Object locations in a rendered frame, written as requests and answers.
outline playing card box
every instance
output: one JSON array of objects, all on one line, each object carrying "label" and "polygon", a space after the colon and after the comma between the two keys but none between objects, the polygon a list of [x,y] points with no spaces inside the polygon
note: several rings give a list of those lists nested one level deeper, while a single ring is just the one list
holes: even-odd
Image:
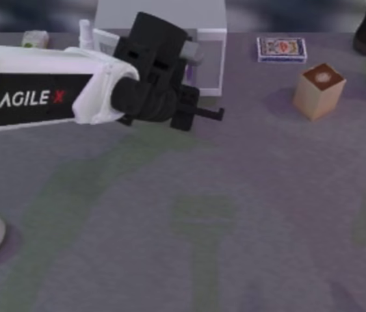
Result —
[{"label": "playing card box", "polygon": [[306,42],[303,38],[257,38],[258,62],[305,63]]}]

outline box top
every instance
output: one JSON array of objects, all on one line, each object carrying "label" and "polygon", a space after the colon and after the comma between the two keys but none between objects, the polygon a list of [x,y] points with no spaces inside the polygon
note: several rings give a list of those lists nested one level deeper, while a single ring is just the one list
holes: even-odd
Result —
[{"label": "box top", "polygon": [[330,65],[327,63],[320,64],[308,71],[303,73],[303,76],[307,78],[313,85],[315,85],[320,91],[329,89],[342,81],[345,78],[337,73]]},{"label": "box top", "polygon": [[95,28],[130,29],[138,12],[183,29],[227,29],[224,0],[99,0]]}]

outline small beige object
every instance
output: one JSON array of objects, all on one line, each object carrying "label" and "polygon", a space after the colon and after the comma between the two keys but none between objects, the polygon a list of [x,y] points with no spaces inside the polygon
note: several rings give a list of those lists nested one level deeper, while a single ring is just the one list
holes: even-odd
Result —
[{"label": "small beige object", "polygon": [[305,71],[298,81],[294,106],[311,121],[333,111],[346,79],[324,63]]},{"label": "small beige object", "polygon": [[46,31],[26,31],[22,38],[22,46],[47,49],[48,40],[49,35]]}]

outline robotic arm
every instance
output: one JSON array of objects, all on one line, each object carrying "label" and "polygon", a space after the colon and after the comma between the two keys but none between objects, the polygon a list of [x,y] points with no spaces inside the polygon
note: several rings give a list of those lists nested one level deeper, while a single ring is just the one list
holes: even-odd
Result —
[{"label": "robotic arm", "polygon": [[171,120],[189,131],[195,116],[222,120],[223,109],[198,108],[199,90],[182,83],[187,64],[201,59],[183,29],[143,12],[113,56],[0,46],[0,129]]}]

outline cardboard box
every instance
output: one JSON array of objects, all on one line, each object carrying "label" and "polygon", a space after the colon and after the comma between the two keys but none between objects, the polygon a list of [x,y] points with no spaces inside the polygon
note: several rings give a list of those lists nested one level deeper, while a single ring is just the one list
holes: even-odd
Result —
[{"label": "cardboard box", "polygon": [[305,71],[298,81],[294,106],[311,121],[333,111],[346,79],[324,63]]}]

